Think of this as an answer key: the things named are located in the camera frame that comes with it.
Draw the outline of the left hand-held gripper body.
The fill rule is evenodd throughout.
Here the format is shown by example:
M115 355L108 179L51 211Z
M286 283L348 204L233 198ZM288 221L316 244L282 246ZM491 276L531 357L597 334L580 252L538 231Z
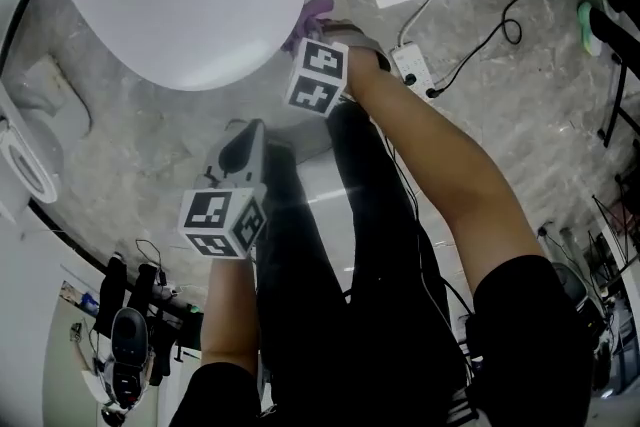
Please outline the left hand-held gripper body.
M184 192L178 232L209 259L247 259L266 225L266 130L260 119L231 121Z

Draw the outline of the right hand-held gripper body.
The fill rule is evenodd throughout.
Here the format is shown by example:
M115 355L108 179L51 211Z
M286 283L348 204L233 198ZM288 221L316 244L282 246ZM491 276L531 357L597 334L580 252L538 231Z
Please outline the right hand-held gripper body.
M373 51L379 66L391 70L379 43L347 21L320 20L313 37L302 37L293 53L293 68L283 97L285 106L318 116L328 116L344 93L349 51Z

